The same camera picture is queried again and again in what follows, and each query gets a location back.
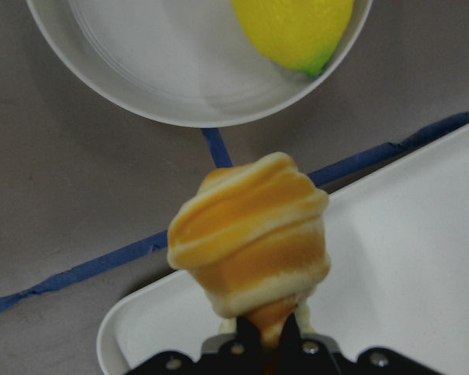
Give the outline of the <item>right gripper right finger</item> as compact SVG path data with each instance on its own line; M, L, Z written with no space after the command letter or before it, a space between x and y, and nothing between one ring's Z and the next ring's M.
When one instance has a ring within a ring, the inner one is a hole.
M301 374L306 357L303 340L295 314L285 321L277 350L277 374Z

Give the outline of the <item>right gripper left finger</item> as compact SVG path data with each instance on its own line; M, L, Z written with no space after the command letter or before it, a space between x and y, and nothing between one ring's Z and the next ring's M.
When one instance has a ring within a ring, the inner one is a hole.
M234 353L238 374L263 374L264 352L260 343L260 333L245 317L237 318L236 344L238 354Z

